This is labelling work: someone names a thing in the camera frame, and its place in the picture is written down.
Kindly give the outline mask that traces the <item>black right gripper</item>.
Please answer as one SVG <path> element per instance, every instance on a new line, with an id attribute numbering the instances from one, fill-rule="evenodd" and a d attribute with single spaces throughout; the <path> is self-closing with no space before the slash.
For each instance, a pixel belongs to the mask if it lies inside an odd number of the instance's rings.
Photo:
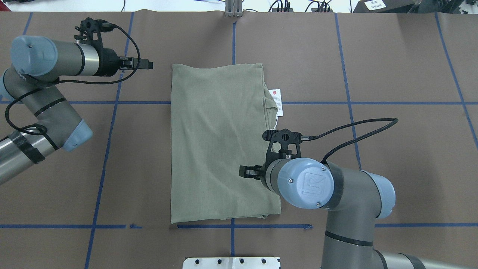
<path id="1" fill-rule="evenodd" d="M 264 168 L 260 165 L 255 166 L 240 166 L 239 167 L 239 176 L 246 179 L 256 179 L 260 180 L 265 188 L 269 191 L 276 191 L 277 188 L 277 171 L 275 167 L 279 162 L 273 161 L 268 165 L 267 168 Z"/>

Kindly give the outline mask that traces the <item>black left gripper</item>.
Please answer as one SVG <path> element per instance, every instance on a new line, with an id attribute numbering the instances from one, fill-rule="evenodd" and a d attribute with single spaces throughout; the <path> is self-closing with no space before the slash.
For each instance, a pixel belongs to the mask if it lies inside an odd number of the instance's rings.
<path id="1" fill-rule="evenodd" d="M 119 57 L 111 48 L 99 49 L 98 77 L 112 77 L 120 70 L 153 69 L 153 62 L 144 58 Z"/>

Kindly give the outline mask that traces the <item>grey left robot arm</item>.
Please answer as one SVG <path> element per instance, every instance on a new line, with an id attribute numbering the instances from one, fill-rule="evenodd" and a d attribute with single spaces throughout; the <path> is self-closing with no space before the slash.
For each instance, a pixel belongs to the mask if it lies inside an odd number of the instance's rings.
<path id="1" fill-rule="evenodd" d="M 12 65 L 1 76 L 1 94 L 10 99 L 10 109 L 24 104 L 37 119 L 1 140 L 1 184 L 45 160 L 59 148 L 73 151 L 93 132 L 58 90 L 62 75 L 112 76 L 118 70 L 152 69 L 153 63 L 139 57 L 118 56 L 100 41 L 79 43 L 44 36 L 17 36 L 10 48 Z"/>

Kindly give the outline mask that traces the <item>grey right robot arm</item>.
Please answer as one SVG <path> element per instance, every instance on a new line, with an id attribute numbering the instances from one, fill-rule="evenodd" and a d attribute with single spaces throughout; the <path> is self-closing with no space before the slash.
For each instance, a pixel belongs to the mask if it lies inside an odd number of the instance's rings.
<path id="1" fill-rule="evenodd" d="M 240 166 L 239 175 L 259 179 L 295 207 L 328 211 L 322 269 L 461 268 L 374 247 L 376 220 L 389 216 L 396 202 L 394 187 L 383 176 L 306 157 Z"/>

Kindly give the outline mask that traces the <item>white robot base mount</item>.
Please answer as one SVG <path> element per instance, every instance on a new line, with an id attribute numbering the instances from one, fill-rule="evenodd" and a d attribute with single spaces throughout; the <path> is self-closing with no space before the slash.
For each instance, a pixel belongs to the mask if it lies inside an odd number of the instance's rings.
<path id="1" fill-rule="evenodd" d="M 190 257 L 183 269 L 280 269 L 279 257 Z"/>

